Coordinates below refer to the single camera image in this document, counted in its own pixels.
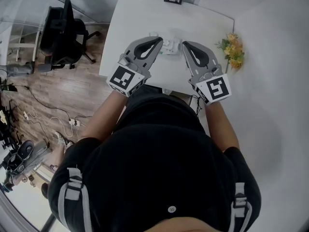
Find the artificial flower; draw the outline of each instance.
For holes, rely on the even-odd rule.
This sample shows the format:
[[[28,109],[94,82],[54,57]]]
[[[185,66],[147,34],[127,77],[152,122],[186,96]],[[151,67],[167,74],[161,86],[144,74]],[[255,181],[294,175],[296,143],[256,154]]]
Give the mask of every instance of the artificial flower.
[[[232,42],[233,40],[237,39],[237,35],[234,34],[234,33],[229,33],[227,35],[227,39],[228,39],[228,41]]]
[[[242,58],[237,58],[237,63],[241,65],[242,64]]]
[[[224,53],[225,53],[226,55],[230,55],[230,51],[231,51],[231,47],[228,46],[228,47],[226,47],[226,49],[224,50]]]
[[[233,67],[237,65],[237,61],[235,59],[230,59],[229,63]]]

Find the white cable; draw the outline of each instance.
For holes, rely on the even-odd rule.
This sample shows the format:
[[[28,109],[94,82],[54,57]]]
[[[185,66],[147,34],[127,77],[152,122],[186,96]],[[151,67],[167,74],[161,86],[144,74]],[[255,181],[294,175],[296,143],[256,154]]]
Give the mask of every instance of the white cable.
[[[79,128],[77,128],[77,130],[76,130],[76,134],[77,134],[77,140],[78,140],[78,129]]]
[[[33,116],[31,113],[27,113],[27,115],[30,115],[30,116],[33,117],[33,118],[38,118],[38,119],[43,120],[44,123],[45,123],[45,125],[47,125],[47,126],[50,124],[50,121],[52,120],[52,118],[57,118],[57,119],[60,121],[60,123],[63,125],[64,134],[65,134],[67,137],[72,137],[72,136],[74,135],[73,128],[72,128],[72,124],[71,124],[72,136],[68,136],[67,133],[66,133],[66,128],[65,128],[65,126],[64,126],[64,124],[63,124],[63,122],[61,121],[60,118],[58,118],[58,117],[51,117],[51,118],[49,119],[49,122],[47,123],[42,117],[38,117],[38,113],[37,113],[37,111],[35,111],[34,108],[33,108],[33,114],[34,114],[34,116]]]
[[[77,130],[76,130],[77,141],[78,141],[78,129],[79,129],[79,128],[77,128]]]

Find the person's leg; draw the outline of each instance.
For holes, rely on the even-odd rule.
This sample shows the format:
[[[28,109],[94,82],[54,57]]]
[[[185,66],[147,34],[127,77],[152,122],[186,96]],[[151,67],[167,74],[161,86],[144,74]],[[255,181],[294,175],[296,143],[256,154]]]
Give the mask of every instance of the person's leg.
[[[62,134],[58,131],[55,132],[57,138],[58,138],[58,144],[59,147],[55,150],[56,151],[56,157],[55,157],[55,162],[54,165],[51,165],[51,168],[55,171],[56,168],[60,165],[60,163],[63,160],[63,156],[64,156],[64,147],[66,145],[66,141],[64,139],[64,137],[62,136]]]

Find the black t-shirt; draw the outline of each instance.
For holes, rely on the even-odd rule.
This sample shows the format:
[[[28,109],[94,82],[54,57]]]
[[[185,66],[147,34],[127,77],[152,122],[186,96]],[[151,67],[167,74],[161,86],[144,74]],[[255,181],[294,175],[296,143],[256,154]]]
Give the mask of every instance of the black t-shirt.
[[[48,190],[58,219],[60,188],[69,179],[67,168],[76,166],[88,189],[94,231],[142,232],[172,217],[198,218],[227,231],[236,182],[245,182],[253,207],[247,229],[259,215],[259,188],[241,152],[222,153],[177,98],[144,99],[125,110],[103,143],[86,138],[67,150]],[[72,231],[84,230],[80,205],[65,207]]]

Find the white table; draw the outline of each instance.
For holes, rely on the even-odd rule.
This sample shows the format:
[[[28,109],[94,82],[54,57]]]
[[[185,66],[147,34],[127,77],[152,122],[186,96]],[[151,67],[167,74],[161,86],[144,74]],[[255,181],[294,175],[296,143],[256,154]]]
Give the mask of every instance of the white table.
[[[227,60],[214,45],[233,32],[234,20],[189,3],[182,5],[163,0],[118,0],[106,37],[99,75],[109,76],[120,54],[128,45],[149,32],[168,32],[183,41],[193,41],[210,48],[225,71]],[[195,94],[183,55],[158,55],[150,69],[148,85],[185,94]]]

